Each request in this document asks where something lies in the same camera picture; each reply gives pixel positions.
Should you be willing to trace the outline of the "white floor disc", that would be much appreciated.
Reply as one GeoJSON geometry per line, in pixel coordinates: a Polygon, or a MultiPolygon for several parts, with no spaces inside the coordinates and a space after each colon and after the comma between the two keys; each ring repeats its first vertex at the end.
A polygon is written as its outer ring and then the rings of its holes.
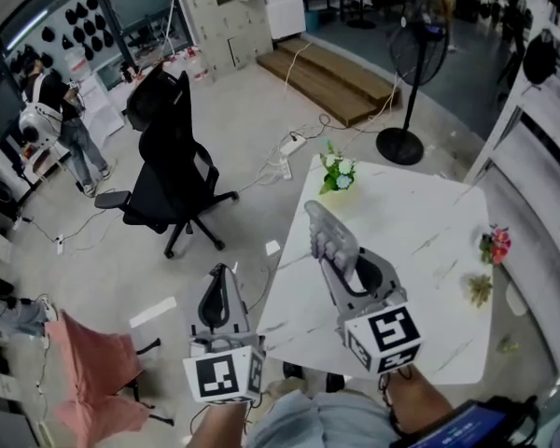
{"type": "Polygon", "coordinates": [[[527,313],[528,308],[525,299],[512,281],[510,281],[506,287],[505,299],[511,312],[515,316],[521,317],[527,313]]]}

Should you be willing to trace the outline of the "white marble table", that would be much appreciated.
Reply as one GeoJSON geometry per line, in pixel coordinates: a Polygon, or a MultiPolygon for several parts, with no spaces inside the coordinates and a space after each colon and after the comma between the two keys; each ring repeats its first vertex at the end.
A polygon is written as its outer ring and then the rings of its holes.
{"type": "MultiPolygon", "coordinates": [[[[471,302],[469,279],[491,272],[479,251],[488,228],[483,192],[434,175],[360,161],[350,190],[325,194],[324,174],[320,160],[313,159],[301,201],[322,202],[363,247],[395,267],[423,339],[415,366],[435,385],[479,382],[492,305],[471,302]]],[[[308,216],[298,204],[259,321],[267,355],[367,378],[337,333],[337,316],[310,254],[308,216]]]]}

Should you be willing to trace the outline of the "white panel cabinet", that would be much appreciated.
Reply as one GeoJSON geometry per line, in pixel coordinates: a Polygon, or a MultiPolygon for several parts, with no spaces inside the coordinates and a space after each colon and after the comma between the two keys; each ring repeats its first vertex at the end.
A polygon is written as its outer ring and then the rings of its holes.
{"type": "Polygon", "coordinates": [[[306,30],[303,0],[265,0],[265,9],[272,40],[306,30]]]}

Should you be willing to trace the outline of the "wooden steps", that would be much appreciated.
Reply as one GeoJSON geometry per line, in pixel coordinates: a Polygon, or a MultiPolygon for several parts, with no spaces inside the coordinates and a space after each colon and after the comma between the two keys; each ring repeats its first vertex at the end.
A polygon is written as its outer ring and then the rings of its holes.
{"type": "Polygon", "coordinates": [[[400,89],[392,82],[301,38],[278,43],[256,62],[345,127],[401,107],[400,89]]]}

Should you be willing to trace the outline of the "black office chair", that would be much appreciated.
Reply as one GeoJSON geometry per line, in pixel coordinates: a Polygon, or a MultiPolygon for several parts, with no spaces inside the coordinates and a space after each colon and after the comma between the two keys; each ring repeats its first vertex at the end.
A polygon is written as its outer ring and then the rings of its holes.
{"type": "Polygon", "coordinates": [[[236,201],[236,191],[216,193],[219,170],[207,149],[193,135],[189,75],[174,77],[158,63],[129,96],[126,112],[141,133],[138,150],[143,166],[131,191],[97,195],[94,206],[118,209],[129,226],[145,226],[157,234],[172,228],[164,249],[171,259],[184,231],[197,226],[221,251],[225,244],[201,222],[200,215],[218,203],[236,201]]]}

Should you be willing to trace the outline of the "small green potted plant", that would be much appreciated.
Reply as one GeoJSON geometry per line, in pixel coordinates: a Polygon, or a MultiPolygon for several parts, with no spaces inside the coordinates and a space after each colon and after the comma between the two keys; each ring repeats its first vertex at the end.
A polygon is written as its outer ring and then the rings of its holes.
{"type": "Polygon", "coordinates": [[[463,285],[469,293],[470,302],[481,307],[490,299],[493,290],[493,277],[486,273],[470,273],[463,277],[463,285]]]}

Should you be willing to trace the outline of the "white shelf unit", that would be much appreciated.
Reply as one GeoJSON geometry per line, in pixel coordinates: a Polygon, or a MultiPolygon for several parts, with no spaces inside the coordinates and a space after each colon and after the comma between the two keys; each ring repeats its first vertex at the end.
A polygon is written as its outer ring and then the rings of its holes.
{"type": "Polygon", "coordinates": [[[534,317],[560,385],[560,77],[520,70],[466,177],[509,229],[503,266],[534,317]]]}

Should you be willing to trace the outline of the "wall display of black bags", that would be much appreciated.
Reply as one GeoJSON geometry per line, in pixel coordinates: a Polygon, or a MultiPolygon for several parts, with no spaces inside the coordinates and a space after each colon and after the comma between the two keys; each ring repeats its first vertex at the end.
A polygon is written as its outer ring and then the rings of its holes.
{"type": "Polygon", "coordinates": [[[97,0],[69,0],[54,9],[44,9],[23,26],[8,42],[6,61],[10,69],[26,49],[50,63],[51,68],[67,77],[66,55],[89,55],[89,66],[96,69],[120,56],[114,32],[105,20],[97,0]]]}

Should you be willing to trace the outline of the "black chair under cloth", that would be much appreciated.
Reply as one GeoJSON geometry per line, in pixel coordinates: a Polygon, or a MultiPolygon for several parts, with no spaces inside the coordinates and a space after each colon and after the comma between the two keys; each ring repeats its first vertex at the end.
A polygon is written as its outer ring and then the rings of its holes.
{"type": "MultiPolygon", "coordinates": [[[[147,354],[148,352],[158,348],[161,346],[161,339],[157,338],[155,339],[152,343],[150,343],[149,345],[137,350],[135,353],[138,357],[143,356],[145,354],[147,354]]],[[[133,398],[136,402],[140,403],[141,405],[144,405],[146,408],[148,408],[150,410],[150,413],[148,415],[148,417],[150,419],[159,421],[169,427],[174,427],[175,426],[175,421],[173,418],[170,417],[166,417],[166,416],[160,416],[159,414],[156,414],[154,412],[156,406],[155,405],[151,405],[148,403],[145,403],[141,400],[140,398],[140,394],[139,394],[139,384],[138,384],[138,378],[135,377],[133,378],[129,383],[127,383],[124,388],[128,388],[133,392],[133,398]]]]}

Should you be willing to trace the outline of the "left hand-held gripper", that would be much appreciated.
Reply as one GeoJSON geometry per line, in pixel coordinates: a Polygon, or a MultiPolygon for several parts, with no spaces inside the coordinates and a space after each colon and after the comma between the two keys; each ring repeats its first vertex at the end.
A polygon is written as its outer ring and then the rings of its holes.
{"type": "Polygon", "coordinates": [[[259,398],[265,338],[250,331],[248,311],[234,272],[219,263],[192,293],[189,356],[183,359],[195,401],[236,404],[259,398]]]}

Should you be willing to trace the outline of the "large white power strip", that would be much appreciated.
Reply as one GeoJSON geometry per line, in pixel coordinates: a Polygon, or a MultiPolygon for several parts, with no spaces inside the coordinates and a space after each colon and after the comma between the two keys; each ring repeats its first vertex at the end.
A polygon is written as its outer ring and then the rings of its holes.
{"type": "Polygon", "coordinates": [[[288,158],[306,144],[306,139],[298,134],[292,134],[288,141],[280,148],[280,154],[288,158]]]}

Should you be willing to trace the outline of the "white flowers in white pot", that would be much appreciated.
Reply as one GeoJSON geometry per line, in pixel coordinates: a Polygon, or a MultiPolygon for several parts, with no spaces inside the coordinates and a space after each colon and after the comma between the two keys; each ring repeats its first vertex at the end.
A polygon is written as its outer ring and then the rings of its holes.
{"type": "Polygon", "coordinates": [[[356,163],[346,158],[330,141],[327,142],[326,152],[320,153],[319,158],[326,171],[320,195],[346,191],[353,186],[357,172],[356,163]]]}

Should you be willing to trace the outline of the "person's right forearm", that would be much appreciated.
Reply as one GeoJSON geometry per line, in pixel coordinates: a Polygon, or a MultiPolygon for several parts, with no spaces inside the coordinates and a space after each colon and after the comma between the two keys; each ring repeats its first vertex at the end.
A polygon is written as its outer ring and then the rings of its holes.
{"type": "Polygon", "coordinates": [[[454,410],[413,364],[383,374],[378,389],[388,407],[391,426],[400,436],[421,431],[454,410]]]}

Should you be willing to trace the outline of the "black device with blue screen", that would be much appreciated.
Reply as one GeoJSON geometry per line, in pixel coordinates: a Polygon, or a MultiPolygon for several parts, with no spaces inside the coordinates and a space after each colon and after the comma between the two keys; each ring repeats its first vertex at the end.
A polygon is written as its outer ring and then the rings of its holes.
{"type": "Polygon", "coordinates": [[[539,422],[535,396],[523,402],[470,399],[427,427],[401,435],[389,448],[536,448],[539,422]]]}

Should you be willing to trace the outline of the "white locker cabinet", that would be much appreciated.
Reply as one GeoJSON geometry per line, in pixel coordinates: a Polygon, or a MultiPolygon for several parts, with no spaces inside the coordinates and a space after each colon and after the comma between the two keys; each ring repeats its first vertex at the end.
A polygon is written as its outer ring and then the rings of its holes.
{"type": "Polygon", "coordinates": [[[265,0],[180,0],[193,42],[214,78],[273,50],[265,0]]]}

